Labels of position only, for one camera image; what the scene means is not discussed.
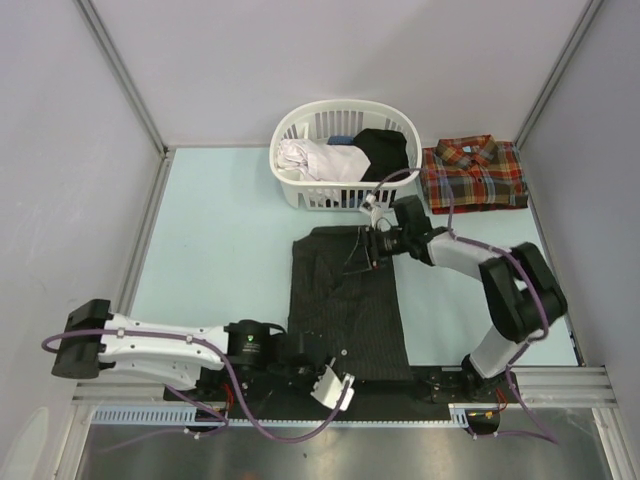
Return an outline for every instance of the white plastic basket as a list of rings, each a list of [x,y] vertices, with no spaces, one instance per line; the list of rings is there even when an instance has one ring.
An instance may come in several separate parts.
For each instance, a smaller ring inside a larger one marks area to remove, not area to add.
[[[300,196],[310,210],[357,210],[377,182],[301,182],[298,172],[280,170],[277,158],[280,142],[285,138],[308,138],[326,142],[332,135],[355,136],[365,128],[379,128],[402,132],[407,139],[407,157],[410,167],[422,163],[422,145],[416,128],[402,112],[388,105],[366,100],[323,100],[296,108],[282,119],[269,147],[271,171],[280,181],[284,196],[298,208]],[[396,198],[398,189],[409,185],[418,176],[385,183],[377,194],[378,205],[387,210]]]

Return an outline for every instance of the folded shirt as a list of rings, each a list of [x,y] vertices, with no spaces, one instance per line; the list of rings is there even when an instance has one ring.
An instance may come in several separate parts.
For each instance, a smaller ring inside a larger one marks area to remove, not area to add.
[[[433,214],[449,213],[447,185],[453,191],[454,212],[526,208],[529,191],[511,142],[491,135],[442,139],[424,149],[422,189]]]
[[[301,181],[359,182],[371,162],[358,147],[284,139],[277,165],[282,170],[297,170]]]

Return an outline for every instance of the cable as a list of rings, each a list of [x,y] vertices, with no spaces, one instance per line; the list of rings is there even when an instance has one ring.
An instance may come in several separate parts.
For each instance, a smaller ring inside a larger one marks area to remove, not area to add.
[[[509,400],[507,400],[507,396],[504,393],[502,393],[502,390],[500,388],[496,388],[496,396],[498,397],[498,402],[499,402],[498,403],[498,407],[499,407],[498,413],[502,413],[509,406]]]
[[[386,182],[390,181],[391,179],[395,178],[396,176],[401,175],[403,173],[411,173],[411,172],[423,172],[423,173],[426,173],[427,175],[434,174],[437,177],[446,177],[446,175],[440,174],[439,172],[436,172],[436,171],[428,169],[428,168],[421,168],[421,167],[402,168],[402,169],[400,169],[400,170],[398,170],[396,172],[391,173],[390,175],[387,175],[385,178],[383,178],[378,183],[378,185],[375,186],[375,188],[372,190],[371,194],[375,195],[380,190],[382,185],[384,185]],[[490,252],[495,252],[495,253],[500,254],[503,257],[505,257],[509,261],[509,263],[511,263],[513,265],[513,267],[516,269],[516,271],[520,275],[520,278],[522,278],[522,280],[524,281],[525,285],[527,286],[527,289],[531,293],[531,298],[533,299],[533,303],[536,306],[536,310],[538,311],[538,314],[540,315],[540,323],[542,324],[542,334],[537,335],[537,336],[535,334],[530,335],[529,338],[527,338],[524,341],[524,343],[522,344],[522,347],[520,348],[520,350],[518,350],[518,352],[507,363],[507,366],[506,366],[506,368],[504,370],[504,373],[505,373],[505,377],[507,379],[507,383],[509,385],[509,389],[513,393],[513,396],[516,398],[516,400],[518,401],[518,403],[520,404],[522,409],[525,411],[525,413],[528,415],[528,417],[531,419],[531,421],[543,433],[539,434],[539,433],[529,432],[529,431],[524,431],[524,430],[523,431],[516,430],[516,431],[498,432],[498,433],[492,434],[492,435],[476,435],[473,432],[473,430],[471,430],[471,428],[469,428],[468,431],[473,435],[474,439],[477,438],[477,437],[483,437],[483,436],[487,436],[487,437],[503,436],[503,437],[505,437],[505,436],[524,435],[524,436],[530,436],[530,437],[535,437],[535,438],[539,438],[539,439],[542,439],[542,440],[546,440],[548,442],[555,443],[557,445],[558,444],[558,439],[556,438],[556,436],[550,430],[547,429],[547,427],[538,419],[537,415],[527,406],[527,404],[522,399],[522,396],[518,392],[516,384],[513,381],[513,375],[512,375],[512,373],[513,373],[512,372],[513,365],[525,354],[525,352],[529,349],[531,344],[533,344],[535,342],[540,342],[540,341],[546,339],[549,336],[549,319],[547,318],[547,313],[544,311],[544,307],[542,305],[542,301],[540,300],[540,296],[538,295],[538,292],[536,291],[536,289],[535,289],[535,287],[533,285],[533,282],[531,281],[531,279],[529,278],[527,273],[524,271],[524,269],[520,265],[520,262],[518,262],[518,260],[516,260],[515,257],[513,255],[511,255],[509,252],[507,252],[506,250],[503,250],[501,248],[494,247],[494,246],[489,245],[487,243],[481,242],[479,240],[473,240],[471,238],[461,237],[461,236],[457,235],[453,231],[453,213],[454,213],[454,207],[455,207],[455,205],[454,205],[454,201],[455,200],[454,200],[454,196],[453,196],[453,190],[451,189],[451,185],[448,182],[446,183],[446,190],[447,190],[447,195],[449,197],[449,217],[447,219],[447,231],[449,232],[449,235],[451,236],[451,238],[453,240],[455,240],[455,241],[459,241],[459,242],[462,242],[462,243],[466,243],[468,245],[473,245],[473,246],[476,246],[476,247],[480,247],[480,248],[483,248],[483,249],[488,250]]]
[[[186,427],[185,428],[163,428],[162,430],[154,430],[152,432],[145,433],[144,435],[140,435],[130,440],[125,440],[124,442],[116,443],[115,445],[111,445],[110,447],[100,448],[97,450],[97,453],[99,454],[111,453],[115,450],[119,450],[124,447],[129,447],[131,445],[135,445],[136,443],[142,442],[149,438],[165,435],[167,433],[187,434],[187,435],[191,435],[191,437],[193,437],[195,440],[198,440],[200,438],[213,437],[218,433],[224,432],[227,428],[228,428],[227,426],[223,426],[223,427],[215,428],[214,430],[211,430],[209,432],[198,432],[192,435],[191,435],[192,432]]]
[[[71,332],[64,332],[64,333],[58,333],[56,335],[52,335],[51,337],[45,338],[42,341],[41,347],[43,350],[50,352],[50,353],[58,353],[58,350],[55,348],[52,348],[49,346],[49,344],[51,342],[54,342],[56,340],[63,340],[66,338],[77,338],[77,337],[85,337],[85,336],[102,336],[102,335],[115,335],[118,336],[118,333],[121,332],[121,330],[113,330],[113,329],[96,329],[96,330],[76,330],[76,331],[71,331]],[[227,368],[227,371],[229,372],[229,378],[231,379],[231,385],[233,387],[233,390],[236,392],[236,398],[238,400],[238,403],[240,404],[240,408],[242,408],[242,411],[244,412],[245,416],[247,417],[247,420],[249,420],[249,422],[251,422],[251,424],[256,427],[256,429],[265,437],[267,437],[269,440],[273,440],[275,442],[280,442],[280,443],[301,443],[304,442],[306,440],[310,440],[313,437],[317,436],[318,434],[320,434],[320,432],[322,432],[325,428],[327,428],[329,426],[329,424],[336,418],[336,416],[338,415],[338,413],[340,412],[340,406],[342,405],[342,402],[344,401],[344,399],[347,396],[347,393],[349,392],[349,384],[345,385],[345,387],[342,389],[342,393],[340,394],[340,397],[338,398],[338,401],[336,402],[336,406],[333,408],[333,410],[331,410],[331,413],[329,414],[329,416],[326,418],[326,420],[324,422],[322,422],[316,429],[312,430],[311,432],[305,434],[305,435],[301,435],[299,437],[292,437],[292,438],[286,438],[286,437],[278,437],[274,434],[272,434],[271,432],[269,432],[267,429],[265,429],[262,425],[260,425],[260,423],[258,422],[258,420],[253,416],[253,414],[251,413],[251,410],[249,410],[249,407],[247,406],[247,403],[244,399],[244,396],[242,395],[242,389],[240,388],[240,382],[238,381],[238,377],[236,376],[235,371],[233,370],[233,366],[231,365],[231,362],[229,361],[229,359],[227,358],[227,356],[222,352],[222,350],[220,350],[218,347],[216,347],[214,344],[203,340],[201,338],[197,338],[197,337],[191,337],[190,335],[180,335],[177,333],[164,333],[164,332],[147,332],[147,331],[124,331],[124,336],[125,337],[142,337],[142,338],[163,338],[163,339],[168,339],[168,340],[179,340],[179,341],[183,341],[183,342],[190,342],[190,343],[195,343],[196,345],[200,345],[204,348],[207,348],[209,350],[211,350],[212,352],[214,352],[219,358],[220,360],[222,360],[222,363],[224,363],[224,366]],[[187,401],[188,403],[190,403],[191,405],[196,406],[197,408],[202,408],[201,405],[203,407],[205,407],[204,409],[206,409],[205,411],[207,411],[207,413],[211,413],[213,410],[209,409],[209,407],[207,407],[204,404],[201,404],[200,402],[196,402],[195,400],[191,400],[190,398],[185,396],[185,401]],[[220,430],[224,430],[226,429],[226,425],[224,427],[219,428],[218,430],[214,430],[214,432],[218,432]]]
[[[380,222],[381,222],[381,221],[383,221],[383,220],[384,220],[385,222],[387,222],[387,225],[389,225],[389,228],[393,228],[393,225],[391,225],[391,222],[389,221],[389,219],[388,219],[388,218],[386,218],[386,217],[382,217],[382,218],[379,218],[379,219],[378,219],[378,221],[377,221],[377,222],[376,222],[376,224],[375,224],[375,229],[376,229],[376,230],[381,230],[381,229],[380,229],[380,227],[379,227],[379,224],[380,224]]]
[[[233,403],[234,403],[233,392],[229,388],[229,385],[227,385],[226,383],[222,384],[222,389],[227,394],[227,414],[228,414],[231,411],[231,408],[233,407]]]
[[[209,407],[208,405],[205,405],[202,402],[198,402],[196,400],[193,400],[187,397],[184,393],[176,390],[170,385],[165,385],[165,387],[167,387],[167,390],[169,390],[171,393],[173,393],[176,397],[178,397],[183,402],[190,403],[191,405],[196,407],[198,410],[202,410],[203,412],[206,412],[209,415],[215,417],[216,419],[221,421],[224,425],[229,425],[229,420],[226,417],[222,416],[220,412],[216,412],[213,408]]]

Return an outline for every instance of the red plaid shirt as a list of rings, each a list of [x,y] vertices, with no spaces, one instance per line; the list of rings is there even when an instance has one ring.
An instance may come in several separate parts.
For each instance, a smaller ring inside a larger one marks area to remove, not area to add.
[[[511,142],[496,142],[491,135],[440,140],[424,149],[422,166],[438,173],[420,174],[433,214],[449,213],[447,183],[456,213],[527,206],[527,184]]]

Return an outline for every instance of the black cloth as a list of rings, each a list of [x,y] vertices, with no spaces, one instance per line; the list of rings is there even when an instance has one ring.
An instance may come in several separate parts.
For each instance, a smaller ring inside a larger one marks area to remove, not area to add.
[[[387,175],[407,168],[407,139],[401,132],[366,128],[353,138],[353,145],[362,150],[371,165],[362,177],[362,182],[379,182]],[[409,174],[398,175],[394,182]]]
[[[322,335],[338,374],[411,380],[393,263],[343,275],[357,239],[358,227],[320,227],[294,242],[289,333]]]

